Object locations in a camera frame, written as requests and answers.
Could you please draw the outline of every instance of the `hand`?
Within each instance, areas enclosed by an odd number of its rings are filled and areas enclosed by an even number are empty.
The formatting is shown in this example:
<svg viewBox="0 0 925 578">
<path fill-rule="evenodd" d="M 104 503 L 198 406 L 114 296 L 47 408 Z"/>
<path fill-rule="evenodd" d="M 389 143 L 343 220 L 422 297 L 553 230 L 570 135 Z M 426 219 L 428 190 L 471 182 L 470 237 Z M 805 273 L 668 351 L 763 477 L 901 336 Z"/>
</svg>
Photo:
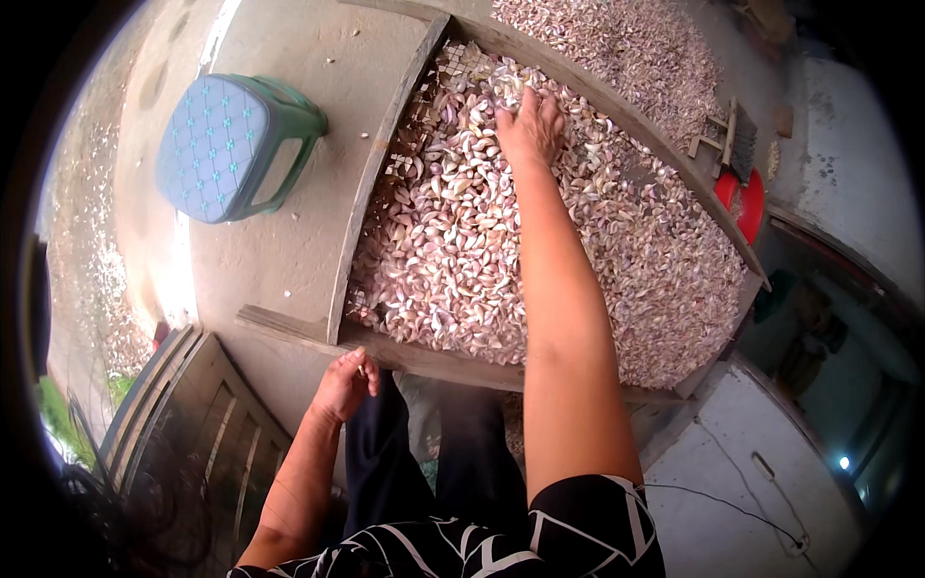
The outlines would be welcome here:
<svg viewBox="0 0 925 578">
<path fill-rule="evenodd" d="M 361 366 L 365 376 L 360 375 Z M 329 417 L 346 422 L 360 407 L 367 391 L 373 397 L 378 395 L 379 367 L 372 357 L 366 355 L 366 349 L 361 347 L 344 353 L 331 362 L 321 378 L 318 392 L 314 394 L 309 409 L 314 408 Z"/>
<path fill-rule="evenodd" d="M 514 170 L 529 163 L 550 166 L 561 149 L 565 119 L 554 98 L 547 98 L 542 104 L 539 100 L 532 88 L 525 87 L 517 118 L 500 107 L 495 113 L 498 141 Z"/>
</svg>

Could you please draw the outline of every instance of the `concrete wall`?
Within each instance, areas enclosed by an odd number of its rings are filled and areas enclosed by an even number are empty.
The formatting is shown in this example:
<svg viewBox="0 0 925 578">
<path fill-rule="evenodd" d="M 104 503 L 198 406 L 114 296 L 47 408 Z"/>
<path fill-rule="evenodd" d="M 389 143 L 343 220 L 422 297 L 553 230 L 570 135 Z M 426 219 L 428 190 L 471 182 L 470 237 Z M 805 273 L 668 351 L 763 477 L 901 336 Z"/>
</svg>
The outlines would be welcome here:
<svg viewBox="0 0 925 578">
<path fill-rule="evenodd" d="M 829 468 L 760 386 L 735 365 L 678 442 L 646 474 L 647 484 L 683 486 L 770 519 L 797 538 L 822 576 L 844 569 L 861 529 Z M 758 452 L 775 472 L 769 482 L 752 462 Z M 725 504 L 674 488 L 650 486 L 668 576 L 806 576 L 806 559 L 789 556 L 768 525 Z"/>
<path fill-rule="evenodd" d="M 915 186 L 877 93 L 831 60 L 803 58 L 792 72 L 795 134 L 781 142 L 772 199 L 858 252 L 925 312 Z"/>
</svg>

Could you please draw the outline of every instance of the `green plant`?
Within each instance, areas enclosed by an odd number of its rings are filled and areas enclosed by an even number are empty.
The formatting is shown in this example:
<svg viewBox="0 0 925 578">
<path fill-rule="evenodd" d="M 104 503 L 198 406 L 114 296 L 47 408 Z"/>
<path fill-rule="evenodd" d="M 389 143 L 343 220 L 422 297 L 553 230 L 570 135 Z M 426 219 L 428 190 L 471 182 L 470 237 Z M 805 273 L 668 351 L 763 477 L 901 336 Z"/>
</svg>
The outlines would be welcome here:
<svg viewBox="0 0 925 578">
<path fill-rule="evenodd" d="M 67 446 L 79 463 L 92 468 L 96 464 L 93 446 L 71 421 L 68 404 L 50 376 L 43 375 L 39 378 L 39 383 L 35 386 L 35 399 L 38 402 L 39 413 L 43 417 L 45 427 L 52 436 Z"/>
<path fill-rule="evenodd" d="M 129 390 L 134 383 L 134 377 L 128 377 L 123 374 L 116 374 L 115 377 L 110 377 L 109 381 L 106 382 L 106 387 L 109 389 L 109 395 L 113 401 L 114 410 L 118 408 L 122 400 L 125 399 L 125 396 L 129 394 Z"/>
</svg>

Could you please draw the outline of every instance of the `black and white patterned shirt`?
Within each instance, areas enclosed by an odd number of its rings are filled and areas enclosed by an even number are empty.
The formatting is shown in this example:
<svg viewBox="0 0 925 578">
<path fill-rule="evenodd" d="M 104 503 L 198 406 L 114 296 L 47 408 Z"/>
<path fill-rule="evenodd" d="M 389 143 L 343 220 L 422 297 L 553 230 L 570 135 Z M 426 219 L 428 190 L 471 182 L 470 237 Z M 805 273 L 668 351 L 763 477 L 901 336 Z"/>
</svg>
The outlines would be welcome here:
<svg viewBox="0 0 925 578">
<path fill-rule="evenodd" d="M 529 549 L 456 518 L 371 526 L 318 556 L 228 578 L 290 576 L 664 576 L 655 525 L 633 484 L 581 475 L 547 487 L 529 511 Z"/>
</svg>

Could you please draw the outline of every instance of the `woman's left hand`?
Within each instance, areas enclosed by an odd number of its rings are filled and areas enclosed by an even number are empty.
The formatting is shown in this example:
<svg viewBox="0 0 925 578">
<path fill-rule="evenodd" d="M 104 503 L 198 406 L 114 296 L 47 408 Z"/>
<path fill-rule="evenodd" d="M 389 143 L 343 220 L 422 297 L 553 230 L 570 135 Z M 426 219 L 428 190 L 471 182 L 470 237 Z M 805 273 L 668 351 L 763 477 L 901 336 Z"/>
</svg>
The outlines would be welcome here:
<svg viewBox="0 0 925 578">
<path fill-rule="evenodd" d="M 314 394 L 312 406 L 346 422 L 356 413 L 367 392 L 373 397 L 379 393 L 379 367 L 361 347 L 331 362 Z"/>
</svg>

